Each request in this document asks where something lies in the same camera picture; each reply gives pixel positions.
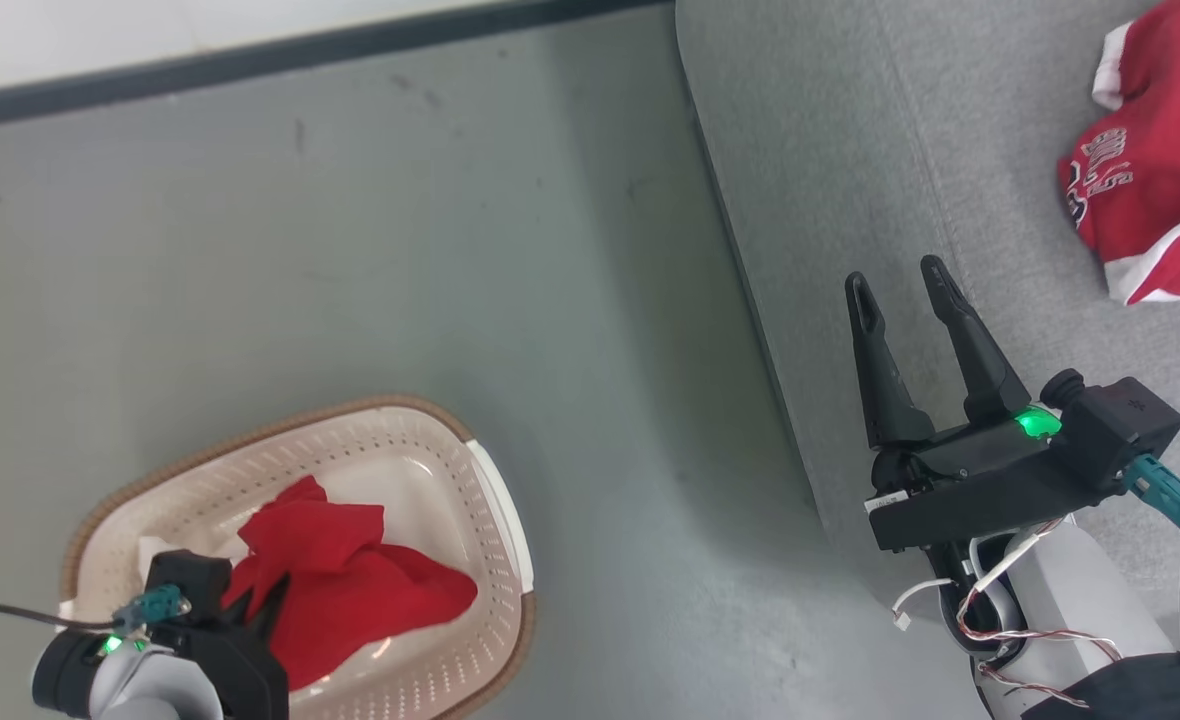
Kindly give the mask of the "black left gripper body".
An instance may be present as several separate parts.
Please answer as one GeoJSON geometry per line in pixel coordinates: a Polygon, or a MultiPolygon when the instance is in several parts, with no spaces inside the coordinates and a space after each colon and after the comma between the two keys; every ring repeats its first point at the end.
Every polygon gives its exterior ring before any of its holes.
{"type": "Polygon", "coordinates": [[[175,639],[212,683],[218,720],[290,720],[287,673],[250,629],[221,618],[177,621],[175,639]]]}

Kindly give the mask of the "red white sports jersey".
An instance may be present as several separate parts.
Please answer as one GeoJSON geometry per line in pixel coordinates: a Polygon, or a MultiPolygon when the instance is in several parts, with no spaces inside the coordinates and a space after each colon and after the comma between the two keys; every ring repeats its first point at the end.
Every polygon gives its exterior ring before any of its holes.
{"type": "Polygon", "coordinates": [[[1103,118],[1058,163],[1067,214],[1121,305],[1180,301],[1180,0],[1104,37],[1103,118]]]}

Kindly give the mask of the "dark grey baseboard strip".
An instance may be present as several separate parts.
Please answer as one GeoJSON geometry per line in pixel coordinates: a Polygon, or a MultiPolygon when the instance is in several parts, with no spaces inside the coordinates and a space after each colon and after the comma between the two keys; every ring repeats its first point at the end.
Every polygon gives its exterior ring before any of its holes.
{"type": "Polygon", "coordinates": [[[90,74],[0,89],[0,126],[148,97],[183,94],[262,76],[324,67],[367,55],[402,53],[671,4],[674,0],[504,0],[503,4],[367,22],[354,28],[284,38],[221,50],[218,53],[98,70],[90,74]]]}

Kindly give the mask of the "plain red garment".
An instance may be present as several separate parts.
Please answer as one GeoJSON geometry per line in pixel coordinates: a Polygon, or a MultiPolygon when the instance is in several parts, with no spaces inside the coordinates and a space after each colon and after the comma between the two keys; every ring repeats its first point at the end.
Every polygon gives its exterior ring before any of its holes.
{"type": "Polygon", "coordinates": [[[452,623],[474,603],[476,580],[411,546],[384,541],[385,509],[335,503],[312,474],[267,502],[240,529],[250,555],[232,568],[229,606],[253,589],[251,611],[288,575],[270,648],[288,688],[337,670],[366,644],[452,623]]]}

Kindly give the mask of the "beige perforated laundry basket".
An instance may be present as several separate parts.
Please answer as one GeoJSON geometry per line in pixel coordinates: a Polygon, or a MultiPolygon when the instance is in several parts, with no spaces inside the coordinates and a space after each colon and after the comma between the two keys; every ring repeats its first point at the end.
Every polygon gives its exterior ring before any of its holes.
{"type": "Polygon", "coordinates": [[[140,593],[139,539],[232,556],[238,529],[301,477],[330,500],[384,506],[386,538],[476,580],[445,626],[372,642],[290,696],[290,720],[467,720],[512,682],[538,598],[520,515],[489,451],[447,410],[362,398],[225,439],[98,503],[70,539],[60,618],[109,618],[140,593]]]}

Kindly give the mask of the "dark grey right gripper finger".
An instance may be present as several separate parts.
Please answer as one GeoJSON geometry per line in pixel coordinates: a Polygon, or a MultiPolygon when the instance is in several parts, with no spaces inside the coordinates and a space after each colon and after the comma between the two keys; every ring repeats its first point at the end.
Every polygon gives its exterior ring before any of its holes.
{"type": "Polygon", "coordinates": [[[936,255],[920,260],[925,290],[935,315],[948,329],[966,397],[969,421],[1005,421],[1020,415],[1032,395],[994,341],[986,323],[952,279],[945,261],[936,255]]]}
{"type": "Polygon", "coordinates": [[[886,322],[864,274],[845,279],[852,354],[870,449],[919,445],[936,433],[927,413],[916,407],[886,342],[886,322]]]}

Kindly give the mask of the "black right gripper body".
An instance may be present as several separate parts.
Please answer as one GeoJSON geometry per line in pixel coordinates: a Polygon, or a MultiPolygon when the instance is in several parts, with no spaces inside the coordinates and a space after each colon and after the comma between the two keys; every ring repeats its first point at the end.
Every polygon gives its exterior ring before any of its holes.
{"type": "Polygon", "coordinates": [[[952,428],[925,445],[877,451],[866,515],[877,546],[965,543],[1096,506],[1094,487],[1056,445],[1062,424],[1029,406],[991,427],[952,428]]]}

